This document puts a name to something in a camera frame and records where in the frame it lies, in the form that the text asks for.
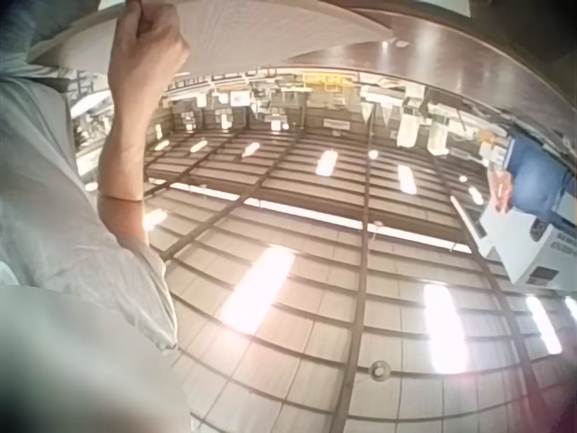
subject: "fluorescent light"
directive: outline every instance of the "fluorescent light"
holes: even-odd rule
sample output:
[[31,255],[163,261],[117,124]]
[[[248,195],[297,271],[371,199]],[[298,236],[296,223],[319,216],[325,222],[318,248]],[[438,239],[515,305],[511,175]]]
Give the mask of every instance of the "fluorescent light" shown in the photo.
[[549,353],[551,355],[560,354],[563,350],[561,343],[559,343],[559,338],[557,338],[553,325],[551,325],[551,320],[549,320],[541,301],[533,295],[527,296],[527,306],[533,313],[533,320]]
[[86,153],[76,159],[78,174],[80,176],[84,176],[98,166],[98,159],[100,158],[101,152],[102,147],[97,147],[92,152]]
[[424,298],[433,366],[439,373],[464,372],[467,368],[467,346],[451,293],[445,286],[426,284]]
[[110,95],[110,90],[102,90],[82,97],[76,104],[74,104],[74,106],[72,106],[72,108],[70,108],[70,117],[72,117],[72,119],[80,117],[86,111],[89,111],[98,106],[98,104],[104,102],[108,97],[110,97]]
[[577,320],[577,301],[570,296],[565,296],[565,305],[571,311],[571,315]]
[[166,212],[162,209],[154,209],[152,212],[146,214],[142,219],[142,228],[147,232],[150,232],[157,224],[164,221],[166,216]]
[[98,189],[98,183],[97,182],[88,182],[85,186],[84,189],[87,192],[93,192],[96,191]]
[[228,121],[228,117],[226,115],[220,115],[220,125],[226,131],[233,125],[233,123]]
[[[154,185],[161,185],[166,182],[166,180],[160,180],[154,178],[149,178],[148,181]],[[236,199],[239,198],[238,194],[218,191],[216,189],[200,188],[195,185],[188,185],[186,183],[173,183],[172,185],[170,185],[170,187],[174,189],[182,189],[188,192],[195,192],[197,194],[202,194],[210,197],[222,198],[224,200],[229,201],[235,201]],[[244,201],[244,204],[249,206],[261,207],[263,209],[274,210],[275,212],[280,212],[282,214],[314,219],[315,221],[322,221],[325,223],[334,224],[336,226],[348,227],[354,230],[362,230],[362,222],[356,219],[350,219],[342,216],[326,214],[324,212],[316,212],[315,210],[304,209],[302,207],[281,205],[280,203],[275,203],[273,201],[257,200],[255,198],[247,198]],[[378,232],[379,235],[395,237],[397,239],[403,239],[405,241],[416,242],[419,244],[427,244],[451,251],[458,251],[467,254],[471,253],[471,249],[465,244],[456,244],[454,242],[447,241],[445,239],[420,235],[418,233],[407,232],[405,230],[399,230],[397,228],[391,228],[385,226],[376,227],[374,224],[369,224],[367,227],[367,231],[369,231],[370,233]]]
[[197,95],[197,107],[204,108],[206,106],[206,93],[200,93]]
[[154,148],[155,151],[161,151],[162,149],[164,149],[166,146],[168,146],[170,144],[170,141],[168,140],[164,140],[160,143],[158,143],[156,145],[156,147]]
[[208,144],[207,140],[201,140],[190,148],[190,153],[196,153]]
[[485,200],[483,200],[483,196],[481,195],[479,190],[476,189],[475,187],[469,188],[469,194],[471,194],[472,201],[475,202],[475,205],[482,206],[485,203]]
[[219,93],[218,102],[221,104],[228,104],[228,93]]
[[319,176],[327,177],[333,174],[334,165],[336,164],[336,159],[338,157],[338,152],[325,151],[321,158],[318,160],[318,165],[316,166],[316,174]]
[[295,255],[280,246],[268,248],[241,282],[220,314],[223,322],[246,334],[254,334],[289,274]]
[[416,194],[417,185],[415,185],[415,178],[413,171],[406,165],[398,166],[398,182],[400,183],[400,190],[407,194]]
[[261,145],[259,143],[256,143],[256,142],[249,144],[244,149],[243,158],[246,158],[247,156],[251,156],[253,153],[258,151],[260,147],[261,147]]

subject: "metal beam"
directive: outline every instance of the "metal beam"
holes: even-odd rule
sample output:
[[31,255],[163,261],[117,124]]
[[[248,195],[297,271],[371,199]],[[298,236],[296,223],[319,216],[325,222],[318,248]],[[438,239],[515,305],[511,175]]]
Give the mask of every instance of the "metal beam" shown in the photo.
[[207,221],[204,221],[202,224],[199,224],[198,226],[196,226],[192,231],[190,231],[186,235],[182,236],[169,249],[167,249],[166,251],[161,253],[160,258],[162,260],[164,260],[165,262],[167,260],[170,260],[172,257],[174,257],[174,255],[176,253],[178,253],[185,246],[187,246],[192,241],[194,241],[197,237],[202,235],[210,227],[214,226],[218,221],[220,221],[221,219],[226,217],[228,214],[230,214],[236,208],[242,206],[244,204],[244,201],[246,201],[247,198],[250,198],[251,195],[254,194],[254,192],[262,186],[262,184],[269,177],[269,175],[274,170],[276,170],[276,168],[285,159],[285,157],[289,154],[289,152],[295,148],[295,146],[298,143],[298,140],[300,140],[302,135],[303,135],[303,133],[299,132],[297,134],[297,136],[295,136],[295,139],[293,140],[293,142],[291,144],[287,145],[286,149],[277,157],[275,162],[273,162],[271,164],[271,166],[269,166],[269,168],[262,173],[262,175],[257,179],[257,181],[254,182],[254,184],[251,185],[247,190],[245,190],[244,193],[241,194],[241,196],[238,199],[236,199],[234,202],[232,202],[229,205],[222,208],[219,212],[212,215],[210,218],[207,219]]
[[167,180],[166,182],[164,182],[161,185],[157,185],[153,188],[150,188],[148,191],[146,191],[144,193],[145,197],[149,197],[152,196],[154,194],[156,194],[159,191],[162,191],[164,189],[168,189],[170,188],[170,185],[172,185],[173,183],[179,182],[181,180],[183,180],[185,177],[187,177],[187,175],[196,167],[198,167],[200,164],[202,164],[204,161],[208,160],[208,158],[210,158],[212,155],[214,155],[215,153],[217,153],[218,151],[220,151],[223,147],[225,147],[228,143],[230,143],[232,140],[234,140],[236,137],[238,137],[242,132],[244,131],[244,129],[236,132],[234,135],[231,135],[230,137],[228,137],[226,140],[224,140],[222,143],[218,144],[216,147],[214,147],[213,149],[211,149],[209,152],[207,152],[202,158],[194,161],[190,166],[186,167],[182,172],[180,172],[179,174],[177,174],[176,176],[174,176],[172,179]]
[[353,329],[351,330],[351,343],[349,344],[349,356],[344,367],[344,378],[341,384],[336,409],[331,422],[330,433],[343,433],[346,419],[349,415],[351,397],[353,396],[354,380],[359,365],[361,352],[362,331],[364,330],[364,312],[367,301],[367,275],[369,272],[369,198],[371,192],[371,159],[369,150],[372,144],[372,128],[375,118],[375,105],[372,105],[371,119],[367,136],[366,171],[364,174],[364,201],[362,209],[362,234],[361,234],[361,265],[359,267],[359,284],[357,288],[356,310],[354,313]]
[[[444,185],[445,193],[447,197],[450,198],[452,195],[451,187],[447,182],[446,177],[444,176],[441,167],[439,166],[438,161],[436,158],[431,155],[431,161],[435,166],[435,170],[437,172],[437,176],[441,180]],[[548,422],[547,411],[545,406],[545,401],[543,399],[543,394],[541,393],[541,388],[539,387],[539,383],[537,382],[535,372],[533,371],[533,366],[531,364],[531,357],[529,356],[529,352],[527,351],[527,345],[525,344],[525,338],[521,333],[521,329],[516,319],[516,315],[514,311],[511,309],[510,305],[507,301],[507,296],[505,292],[501,289],[497,278],[491,272],[487,261],[477,249],[477,244],[475,243],[474,239],[471,236],[471,233],[467,229],[465,223],[463,222],[462,218],[457,218],[459,220],[459,224],[461,229],[464,233],[465,242],[469,245],[472,251],[472,258],[473,260],[479,265],[481,271],[483,273],[483,277],[489,283],[492,294],[495,296],[495,299],[499,303],[500,309],[502,311],[503,317],[507,320],[508,328],[511,331],[511,338],[513,340],[513,344],[517,349],[517,354],[519,358],[519,364],[521,366],[521,371],[523,373],[523,378],[525,379],[525,385],[527,387],[527,397],[529,402],[529,407],[531,408],[530,417],[533,418],[534,424],[532,426],[527,426],[527,431],[534,431],[541,432],[547,431],[551,423]],[[529,414],[525,414],[525,420],[529,419]]]

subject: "ceiling light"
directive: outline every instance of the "ceiling light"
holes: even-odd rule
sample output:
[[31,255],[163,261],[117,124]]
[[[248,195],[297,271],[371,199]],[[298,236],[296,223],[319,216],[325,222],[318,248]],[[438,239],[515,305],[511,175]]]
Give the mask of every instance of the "ceiling light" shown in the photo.
[[154,125],[154,131],[156,132],[156,139],[159,140],[162,138],[162,126],[159,124]]
[[220,125],[226,131],[228,128],[230,128],[233,125],[233,123],[228,121],[227,115],[220,115]]
[[170,141],[168,140],[164,140],[160,143],[158,143],[156,145],[156,147],[154,148],[155,151],[161,151],[162,149],[164,149],[166,146],[168,146],[170,144]]
[[167,213],[162,209],[154,209],[149,212],[142,219],[142,228],[150,232],[157,224],[160,224],[166,219]]
[[200,93],[197,95],[197,107],[204,108],[207,104],[206,93]]
[[289,275],[295,255],[272,246],[254,263],[224,304],[223,322],[246,334],[254,334]]
[[228,104],[228,93],[219,93],[218,102],[221,104]]
[[562,352],[561,343],[559,343],[559,338],[557,338],[553,325],[551,325],[551,320],[549,320],[541,301],[533,295],[527,296],[527,307],[533,314],[533,320],[549,353],[551,355],[560,354]]
[[479,190],[476,189],[475,187],[469,188],[469,194],[471,194],[472,201],[474,201],[475,205],[482,206],[485,203],[485,200],[483,200],[483,196],[481,195]]
[[208,144],[207,140],[201,140],[190,148],[190,153],[196,153]]
[[571,311],[571,315],[577,320],[577,301],[570,296],[565,296],[565,305]]
[[398,166],[398,182],[400,183],[400,190],[407,194],[416,194],[417,185],[415,185],[415,178],[413,171],[406,165]]
[[84,189],[87,192],[93,192],[96,191],[98,189],[98,183],[97,182],[89,182],[84,186]]
[[426,284],[424,299],[433,366],[439,373],[464,372],[467,368],[467,346],[451,293],[445,286]]
[[247,156],[251,156],[253,153],[258,151],[260,147],[261,147],[261,145],[259,143],[256,143],[256,142],[249,144],[244,149],[243,158],[246,158]]
[[73,119],[80,117],[85,112],[104,102],[110,95],[110,90],[102,90],[80,98],[79,101],[70,108],[70,116]]
[[335,151],[325,151],[323,155],[318,160],[318,165],[316,166],[316,174],[319,176],[330,176],[333,174],[334,165],[339,157],[338,152]]

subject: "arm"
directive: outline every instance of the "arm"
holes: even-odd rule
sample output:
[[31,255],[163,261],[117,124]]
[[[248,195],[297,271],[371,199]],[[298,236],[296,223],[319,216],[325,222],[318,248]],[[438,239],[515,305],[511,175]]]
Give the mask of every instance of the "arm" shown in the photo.
[[114,123],[98,164],[98,214],[117,237],[148,243],[142,228],[146,128],[188,52],[174,6],[127,2],[108,70]]

